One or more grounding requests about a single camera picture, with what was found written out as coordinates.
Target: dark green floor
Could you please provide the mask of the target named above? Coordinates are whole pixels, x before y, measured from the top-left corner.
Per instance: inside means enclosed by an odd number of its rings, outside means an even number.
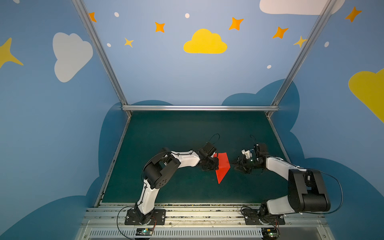
[[[136,202],[143,187],[142,168],[162,147],[198,149],[215,133],[221,136],[215,147],[226,152],[229,161],[252,148],[250,134],[266,143],[271,155],[284,157],[263,112],[134,112],[103,202]],[[287,194],[286,180],[276,173],[252,174],[231,167],[218,184],[215,171],[184,167],[159,191],[156,202],[260,203]]]

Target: red object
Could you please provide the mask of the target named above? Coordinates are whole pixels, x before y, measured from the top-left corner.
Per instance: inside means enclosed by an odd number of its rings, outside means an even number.
[[[216,170],[217,181],[220,184],[224,176],[227,174],[228,170],[231,168],[229,165],[227,153],[218,154],[218,170]]]

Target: yellow star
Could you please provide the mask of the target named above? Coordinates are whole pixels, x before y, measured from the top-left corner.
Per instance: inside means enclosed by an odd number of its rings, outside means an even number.
[[[237,29],[237,30],[240,30],[240,23],[243,21],[244,19],[240,19],[240,20],[237,20],[235,18],[232,18],[232,25],[229,27],[229,30],[231,29]]]
[[[280,27],[277,27],[277,32],[276,32],[276,34],[272,38],[281,38],[281,39],[283,39],[285,31],[288,30],[288,29],[289,28],[281,29]]]
[[[307,39],[303,39],[302,38],[302,36],[300,36],[300,40],[297,42],[297,43],[295,43],[294,45],[299,45],[300,46],[300,48],[301,48],[301,45],[306,41]]]
[[[127,42],[124,44],[124,46],[125,46],[125,45],[129,45],[129,46],[131,46],[131,48],[133,48],[133,47],[132,47],[132,42],[133,42],[133,40],[132,40],[132,41],[128,41],[127,39],[125,39],[125,40],[126,40]]]
[[[159,24],[157,22],[155,22],[155,23],[156,23],[156,31],[164,32],[164,25],[165,25],[165,23],[162,23],[162,24]]]
[[[89,14],[89,17],[91,18],[92,21],[94,21],[95,23],[96,22],[96,19],[95,19],[95,13],[88,13]]]
[[[12,54],[11,54],[11,42],[12,38],[9,38],[1,47],[0,47],[0,68],[3,66],[6,62],[14,62],[20,65],[22,64],[19,60],[17,60]]]
[[[355,17],[360,14],[362,11],[357,11],[356,10],[356,7],[353,7],[353,10],[352,12],[345,18],[345,19],[349,19],[351,22],[353,22],[353,20],[355,19]]]

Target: yellow cloud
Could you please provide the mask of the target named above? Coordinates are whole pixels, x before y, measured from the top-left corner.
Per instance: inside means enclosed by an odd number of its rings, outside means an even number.
[[[378,73],[362,71],[349,80],[349,89],[384,122],[384,69]]]
[[[220,35],[207,29],[197,30],[192,40],[184,44],[187,53],[223,53],[226,50],[227,45],[221,41]]]

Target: white cloud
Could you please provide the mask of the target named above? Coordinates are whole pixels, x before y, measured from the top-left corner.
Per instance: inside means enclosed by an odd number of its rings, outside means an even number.
[[[56,33],[53,37],[53,52],[57,58],[55,74],[63,83],[71,80],[93,56],[92,45],[75,33],[69,36]]]
[[[320,15],[328,0],[260,0],[260,10],[269,14]],[[337,0],[332,14],[345,0]]]

